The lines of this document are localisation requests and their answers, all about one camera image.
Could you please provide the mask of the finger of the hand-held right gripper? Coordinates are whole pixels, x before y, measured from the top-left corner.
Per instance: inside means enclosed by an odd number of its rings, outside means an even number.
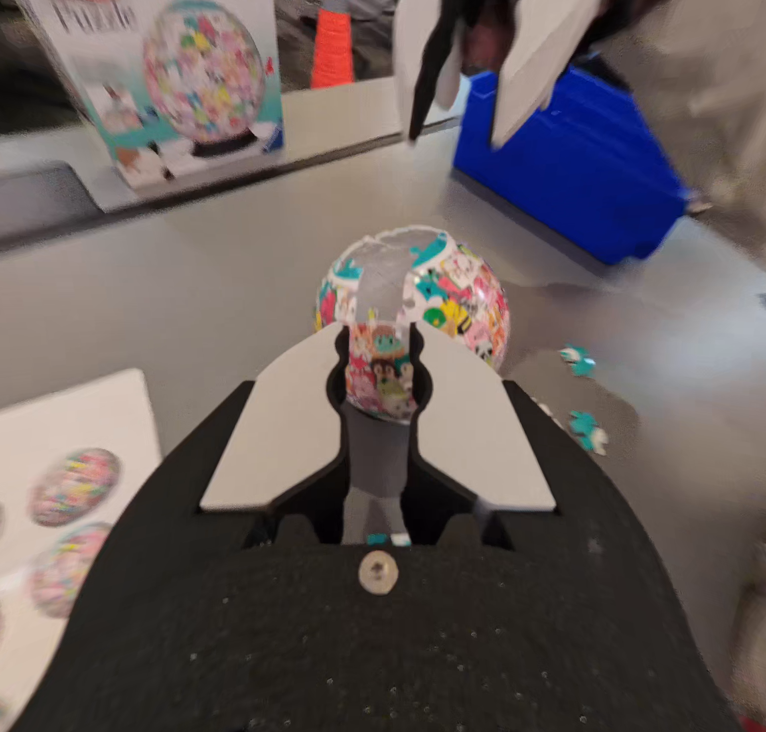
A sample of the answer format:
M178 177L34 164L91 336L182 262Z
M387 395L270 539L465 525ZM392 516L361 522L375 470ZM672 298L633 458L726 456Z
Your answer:
M397 0L392 62L401 126L409 143L433 105L449 111L460 90L464 35L485 0Z
M603 0L518 0L515 35L499 72L491 144L502 148L537 111L546 109Z

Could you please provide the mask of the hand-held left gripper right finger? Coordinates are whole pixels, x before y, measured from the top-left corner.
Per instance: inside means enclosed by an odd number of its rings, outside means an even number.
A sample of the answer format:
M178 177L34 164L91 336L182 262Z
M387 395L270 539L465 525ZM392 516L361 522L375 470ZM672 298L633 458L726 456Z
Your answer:
M498 373L426 322L410 327L410 358L411 543L436 545L455 517L478 521L484 536L498 516L554 514L556 500Z

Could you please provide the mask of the paper instruction sheet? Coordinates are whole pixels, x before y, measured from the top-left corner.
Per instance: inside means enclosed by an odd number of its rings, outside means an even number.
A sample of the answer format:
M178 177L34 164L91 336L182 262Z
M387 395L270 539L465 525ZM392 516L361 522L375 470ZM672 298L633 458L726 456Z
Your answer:
M136 369L2 410L2 730L37 689L91 565L160 455Z

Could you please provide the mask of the person's right hand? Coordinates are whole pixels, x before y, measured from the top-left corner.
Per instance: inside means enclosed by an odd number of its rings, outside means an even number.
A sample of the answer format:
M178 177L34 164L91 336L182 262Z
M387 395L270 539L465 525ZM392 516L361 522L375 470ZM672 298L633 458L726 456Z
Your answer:
M515 36L512 11L505 4L488 2L473 26L464 31L460 71L470 77L500 73Z

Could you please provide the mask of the orange grey striped barrier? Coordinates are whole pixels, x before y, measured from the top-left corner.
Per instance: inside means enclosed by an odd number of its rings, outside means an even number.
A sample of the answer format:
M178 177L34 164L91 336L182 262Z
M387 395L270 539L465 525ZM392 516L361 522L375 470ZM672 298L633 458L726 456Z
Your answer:
M322 0L316 18L311 90L355 82L349 0Z

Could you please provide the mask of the colourful puzzle ball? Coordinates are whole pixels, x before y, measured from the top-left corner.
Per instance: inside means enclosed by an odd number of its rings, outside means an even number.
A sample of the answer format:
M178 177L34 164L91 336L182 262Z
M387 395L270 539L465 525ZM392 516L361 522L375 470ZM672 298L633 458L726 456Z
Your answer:
M425 322L499 371L508 347L505 291L481 256L447 231L407 226L353 243L316 297L315 329L349 327L346 399L375 419L408 424L416 409L410 325Z

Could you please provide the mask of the white-backed puzzle piece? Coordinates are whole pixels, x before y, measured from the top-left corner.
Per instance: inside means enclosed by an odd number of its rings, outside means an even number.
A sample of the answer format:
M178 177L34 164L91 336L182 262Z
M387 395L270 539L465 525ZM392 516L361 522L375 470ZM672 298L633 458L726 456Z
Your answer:
M559 427L559 429L564 429L564 427L561 425L560 421L558 421L553 412L550 410L550 408L544 404L543 402L538 401L534 397L530 397L531 401L538 405L538 407L553 421L553 423L556 424L556 426Z

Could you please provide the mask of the teal puzzle box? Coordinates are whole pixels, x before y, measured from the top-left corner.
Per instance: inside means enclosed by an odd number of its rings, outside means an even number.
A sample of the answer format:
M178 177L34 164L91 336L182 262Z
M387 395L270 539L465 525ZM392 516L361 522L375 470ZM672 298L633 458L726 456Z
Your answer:
M18 0L135 191L284 146L274 0Z

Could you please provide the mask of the grey closed laptop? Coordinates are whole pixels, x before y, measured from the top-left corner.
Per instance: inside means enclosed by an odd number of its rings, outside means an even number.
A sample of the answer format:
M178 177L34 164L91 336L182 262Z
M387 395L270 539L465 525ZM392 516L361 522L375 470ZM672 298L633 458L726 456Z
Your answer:
M82 180L65 162L1 173L1 241L10 245L103 216Z

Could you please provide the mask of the blue plastic bin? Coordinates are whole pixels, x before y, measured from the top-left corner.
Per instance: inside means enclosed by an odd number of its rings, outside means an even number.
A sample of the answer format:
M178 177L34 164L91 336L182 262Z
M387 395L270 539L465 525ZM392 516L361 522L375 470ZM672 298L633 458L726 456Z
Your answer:
M454 167L607 265L645 259L689 191L624 87L570 67L549 107L490 146L497 77L471 79Z

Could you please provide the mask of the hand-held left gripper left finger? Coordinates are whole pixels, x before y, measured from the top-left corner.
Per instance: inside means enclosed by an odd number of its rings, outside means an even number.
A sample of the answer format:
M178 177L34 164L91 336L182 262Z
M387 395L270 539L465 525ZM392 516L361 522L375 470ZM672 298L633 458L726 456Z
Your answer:
M350 486L342 409L349 330L331 324L271 362L254 381L199 507L303 515L323 544L340 544Z

